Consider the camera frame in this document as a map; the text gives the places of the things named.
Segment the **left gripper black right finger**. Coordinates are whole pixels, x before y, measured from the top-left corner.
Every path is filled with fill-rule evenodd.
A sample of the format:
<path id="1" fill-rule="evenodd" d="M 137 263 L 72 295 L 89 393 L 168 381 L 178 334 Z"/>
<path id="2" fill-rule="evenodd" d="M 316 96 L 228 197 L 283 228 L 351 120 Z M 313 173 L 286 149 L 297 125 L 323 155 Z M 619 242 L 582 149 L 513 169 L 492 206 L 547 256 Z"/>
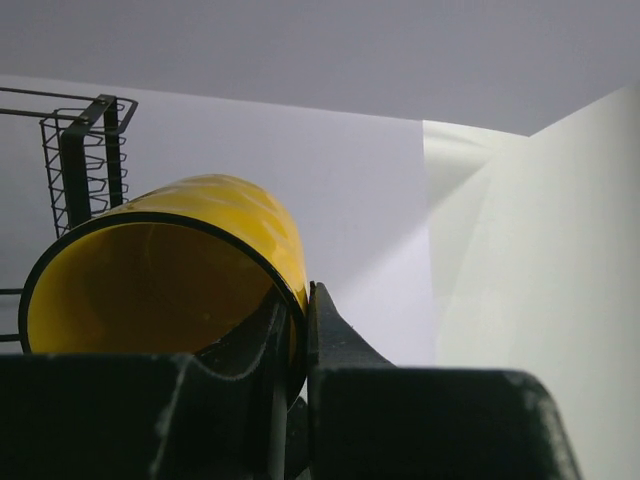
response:
<path id="1" fill-rule="evenodd" d="M 400 367 L 340 315 L 308 310 L 315 479 L 577 479 L 556 403 L 522 370 Z"/>

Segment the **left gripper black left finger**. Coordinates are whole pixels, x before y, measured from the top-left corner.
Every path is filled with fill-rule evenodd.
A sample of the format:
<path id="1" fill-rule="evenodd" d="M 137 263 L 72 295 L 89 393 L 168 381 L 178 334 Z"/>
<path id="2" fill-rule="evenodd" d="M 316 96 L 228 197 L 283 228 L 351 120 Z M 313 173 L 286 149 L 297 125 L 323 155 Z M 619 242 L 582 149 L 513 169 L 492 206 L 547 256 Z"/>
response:
<path id="1" fill-rule="evenodd" d="M 285 309 L 195 357 L 5 355 L 5 479 L 280 479 Z"/>

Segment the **yellow cup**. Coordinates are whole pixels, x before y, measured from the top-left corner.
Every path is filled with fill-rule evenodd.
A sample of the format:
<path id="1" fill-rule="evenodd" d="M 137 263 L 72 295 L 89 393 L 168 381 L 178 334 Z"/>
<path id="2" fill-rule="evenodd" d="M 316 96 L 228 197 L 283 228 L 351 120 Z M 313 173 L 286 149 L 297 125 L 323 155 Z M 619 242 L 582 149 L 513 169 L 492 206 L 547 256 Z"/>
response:
<path id="1" fill-rule="evenodd" d="M 256 184 L 195 176 L 55 240 L 24 284 L 19 340 L 34 354 L 196 353 L 270 293 L 288 312 L 287 395 L 295 398 L 305 380 L 309 302 L 296 222 Z"/>

